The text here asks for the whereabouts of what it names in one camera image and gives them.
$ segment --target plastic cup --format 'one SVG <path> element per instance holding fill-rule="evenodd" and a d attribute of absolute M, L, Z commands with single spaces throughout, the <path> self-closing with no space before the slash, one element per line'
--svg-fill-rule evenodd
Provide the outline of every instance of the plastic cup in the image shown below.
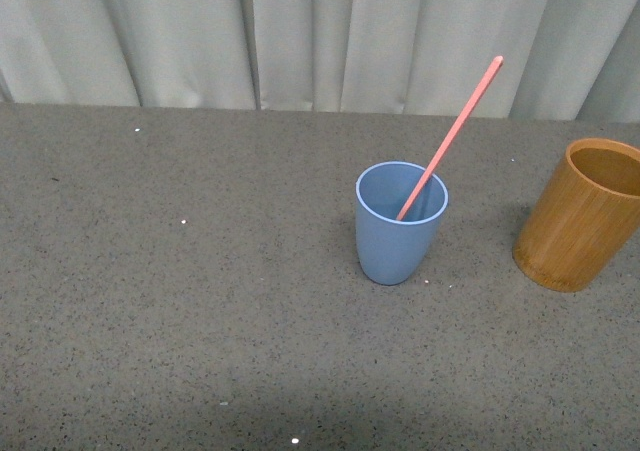
<path fill-rule="evenodd" d="M 379 284 L 405 281 L 422 262 L 449 202 L 435 174 L 403 221 L 395 217 L 422 176 L 417 164 L 391 161 L 371 166 L 356 183 L 356 245 L 364 273 Z"/>
<path fill-rule="evenodd" d="M 513 248 L 520 269 L 556 291 L 584 289 L 640 226 L 640 149 L 571 143 Z"/>

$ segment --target white curtain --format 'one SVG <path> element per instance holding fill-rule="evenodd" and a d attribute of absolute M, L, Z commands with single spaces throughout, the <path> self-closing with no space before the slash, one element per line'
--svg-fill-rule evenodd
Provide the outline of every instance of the white curtain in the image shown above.
<path fill-rule="evenodd" d="M 8 102 L 640 121 L 639 0 L 0 0 Z"/>

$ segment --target gray countertop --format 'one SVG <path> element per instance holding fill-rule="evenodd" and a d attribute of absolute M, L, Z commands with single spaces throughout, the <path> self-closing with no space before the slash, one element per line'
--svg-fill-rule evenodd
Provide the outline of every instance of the gray countertop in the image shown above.
<path fill-rule="evenodd" d="M 355 181 L 452 122 L 0 105 L 0 449 L 640 448 L 640 235 L 576 294 L 511 257 L 565 146 L 640 125 L 472 119 L 374 284 Z"/>

